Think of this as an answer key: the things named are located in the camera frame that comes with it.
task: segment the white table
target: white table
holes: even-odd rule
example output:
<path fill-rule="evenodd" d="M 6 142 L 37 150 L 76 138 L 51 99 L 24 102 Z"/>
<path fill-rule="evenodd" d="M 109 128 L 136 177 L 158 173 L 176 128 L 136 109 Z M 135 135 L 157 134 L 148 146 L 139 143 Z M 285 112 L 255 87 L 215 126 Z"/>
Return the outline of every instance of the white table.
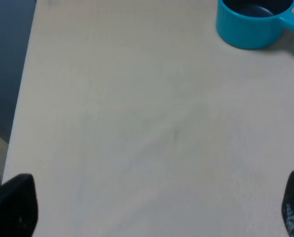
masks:
<path fill-rule="evenodd" d="M 216 0 L 40 0 L 4 180 L 35 237 L 286 237 L 294 35 L 227 45 Z"/>

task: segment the mug handle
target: mug handle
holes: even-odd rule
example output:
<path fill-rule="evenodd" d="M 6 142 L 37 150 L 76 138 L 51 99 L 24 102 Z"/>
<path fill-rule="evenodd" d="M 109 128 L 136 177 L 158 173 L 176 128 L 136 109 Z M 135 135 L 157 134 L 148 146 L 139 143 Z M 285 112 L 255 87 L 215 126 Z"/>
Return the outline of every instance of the mug handle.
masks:
<path fill-rule="evenodd" d="M 294 31 L 294 13 L 291 11 L 284 12 L 280 15 L 280 20 L 285 28 Z"/>

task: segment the blue wall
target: blue wall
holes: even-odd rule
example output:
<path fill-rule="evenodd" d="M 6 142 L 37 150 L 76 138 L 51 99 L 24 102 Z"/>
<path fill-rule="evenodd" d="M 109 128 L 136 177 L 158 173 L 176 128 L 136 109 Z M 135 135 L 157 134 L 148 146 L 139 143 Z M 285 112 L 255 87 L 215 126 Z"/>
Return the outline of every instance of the blue wall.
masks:
<path fill-rule="evenodd" d="M 0 0 L 0 136 L 9 141 L 35 0 Z"/>

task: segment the desk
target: desk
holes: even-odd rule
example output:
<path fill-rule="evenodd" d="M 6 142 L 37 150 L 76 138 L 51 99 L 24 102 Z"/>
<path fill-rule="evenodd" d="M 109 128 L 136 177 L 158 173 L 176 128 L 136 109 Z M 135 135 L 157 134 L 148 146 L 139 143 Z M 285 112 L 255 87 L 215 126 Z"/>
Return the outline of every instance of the desk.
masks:
<path fill-rule="evenodd" d="M 40 0 L 4 180 L 35 237 L 286 237 L 294 34 L 240 50 L 216 0 Z"/>

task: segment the cup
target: cup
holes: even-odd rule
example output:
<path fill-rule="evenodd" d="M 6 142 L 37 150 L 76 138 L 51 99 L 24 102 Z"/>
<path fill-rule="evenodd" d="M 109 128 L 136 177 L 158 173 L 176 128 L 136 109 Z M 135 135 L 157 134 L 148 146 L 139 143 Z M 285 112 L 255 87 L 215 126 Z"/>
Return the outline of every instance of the cup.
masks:
<path fill-rule="evenodd" d="M 294 0 L 218 0 L 216 29 L 238 48 L 267 47 L 284 29 L 294 31 Z"/>

